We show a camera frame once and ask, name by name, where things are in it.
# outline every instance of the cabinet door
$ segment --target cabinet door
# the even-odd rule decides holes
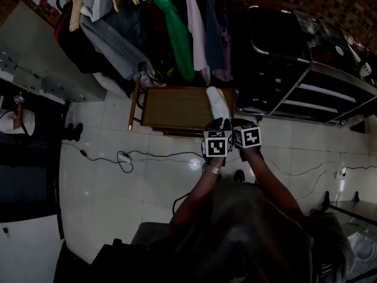
[[[0,282],[53,283],[62,245],[57,216],[0,223],[0,229]]]

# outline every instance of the person's arm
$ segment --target person's arm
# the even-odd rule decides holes
[[[223,157],[215,157],[211,159],[209,164],[213,167],[221,168],[223,161]],[[204,172],[201,175],[201,178],[191,193],[186,197],[172,217],[170,224],[173,227],[187,227],[194,222],[203,203],[208,199],[216,180],[216,174]]]
[[[22,127],[23,119],[24,119],[24,108],[22,108],[21,104],[18,104],[17,116],[15,120],[13,121],[13,129]]]
[[[255,148],[243,149],[255,178],[265,195],[283,213],[300,221],[304,216],[289,190],[275,177]]]

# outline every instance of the black glove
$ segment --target black glove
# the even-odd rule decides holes
[[[215,119],[215,120],[211,121],[209,124],[207,124],[204,129],[205,129],[205,131],[231,131],[232,130],[232,128],[230,127],[229,119],[225,119],[223,128],[221,129],[220,126],[221,126],[222,123],[223,123],[223,118],[219,117],[218,119]],[[212,157],[207,157],[204,154],[204,151],[205,151],[204,148],[205,148],[205,144],[204,144],[204,140],[203,140],[203,142],[201,143],[201,153],[202,153],[204,159],[206,160],[206,162],[209,162],[212,159]]]
[[[250,121],[250,120],[245,120],[245,119],[233,119],[232,120],[232,127],[239,127],[239,126],[245,126],[245,125],[248,125],[248,124],[254,124],[254,122]],[[244,152],[243,152],[243,148],[241,148],[240,146],[238,146],[236,144],[236,142],[234,141],[234,133],[233,133],[233,143],[234,143],[234,147],[236,149],[240,149],[240,157],[241,157],[241,160],[243,162],[246,161],[246,158],[245,158],[245,155],[244,155]],[[254,147],[257,151],[257,154],[260,156],[260,158],[263,158],[261,152],[260,152],[260,146],[255,146]]]

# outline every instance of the person in white shirt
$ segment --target person in white shirt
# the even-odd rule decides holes
[[[17,113],[11,110],[0,109],[0,131],[6,134],[25,134],[33,137],[49,136],[48,120],[35,120],[34,112],[26,110],[21,104],[18,104]],[[83,126],[81,123],[73,129],[73,125],[69,124],[67,129],[62,133],[62,139],[80,140]]]

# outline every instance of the white tiled floor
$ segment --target white tiled floor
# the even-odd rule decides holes
[[[112,94],[102,103],[73,104],[67,121],[82,122],[84,132],[81,140],[72,144],[92,159],[116,160],[119,150],[200,154],[198,139],[162,136],[138,123],[128,131],[130,105],[129,99]],[[358,190],[362,200],[376,201],[377,169],[348,170],[344,182],[334,174],[343,163],[350,167],[377,165],[377,136],[282,119],[264,118],[261,127],[266,163],[304,212],[318,207],[327,190],[333,200],[350,200]],[[68,247],[88,262],[114,238],[130,242],[141,222],[168,222],[173,201],[189,192],[201,174],[203,160],[194,154],[169,160],[136,152],[131,156],[134,170],[125,174],[117,164],[91,162],[72,146],[62,147],[59,185],[64,233]],[[247,181],[254,181],[249,165],[233,150],[221,173],[232,177],[237,169],[244,170]]]

